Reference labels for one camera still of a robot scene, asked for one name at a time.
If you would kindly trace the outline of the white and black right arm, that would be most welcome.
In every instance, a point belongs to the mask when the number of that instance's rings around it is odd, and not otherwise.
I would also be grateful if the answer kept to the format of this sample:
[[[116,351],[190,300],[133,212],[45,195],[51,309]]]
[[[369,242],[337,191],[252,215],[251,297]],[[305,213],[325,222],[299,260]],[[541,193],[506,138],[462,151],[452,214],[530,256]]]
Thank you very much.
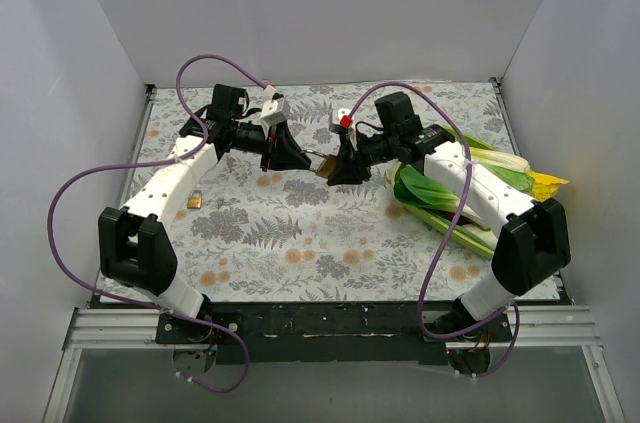
[[[375,107],[382,130],[371,137],[356,131],[353,110],[331,110],[340,148],[327,183],[360,184],[372,166],[397,160],[442,184],[480,217],[497,238],[489,273],[449,312],[421,326],[432,340],[475,340],[516,298],[569,264],[565,209],[553,198],[535,200],[474,162],[459,130],[424,125],[406,93],[385,95]]]

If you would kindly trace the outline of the brass padlock with steel shackle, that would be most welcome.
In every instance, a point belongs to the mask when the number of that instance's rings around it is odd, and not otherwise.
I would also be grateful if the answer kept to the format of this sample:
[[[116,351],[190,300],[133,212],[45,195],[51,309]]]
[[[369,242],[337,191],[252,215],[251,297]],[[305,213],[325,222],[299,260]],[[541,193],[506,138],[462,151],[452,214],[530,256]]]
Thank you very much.
[[[186,207],[190,210],[199,210],[203,206],[203,196],[199,190],[194,190],[187,198]]]

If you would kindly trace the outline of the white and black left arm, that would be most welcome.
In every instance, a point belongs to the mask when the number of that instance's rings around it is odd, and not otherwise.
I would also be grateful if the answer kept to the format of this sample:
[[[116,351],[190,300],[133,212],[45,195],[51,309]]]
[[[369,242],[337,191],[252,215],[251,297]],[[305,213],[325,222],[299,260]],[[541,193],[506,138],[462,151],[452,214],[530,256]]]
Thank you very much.
[[[132,288],[164,310],[180,314],[178,330],[193,343],[213,329],[210,301],[178,270],[169,228],[204,175],[231,150],[260,156],[262,170],[307,170],[311,161],[287,123],[290,106],[274,87],[264,90],[261,108],[249,106],[246,90],[217,84],[211,102],[197,110],[179,131],[170,164],[119,208],[98,219],[102,274]],[[259,119],[249,122],[257,113]]]

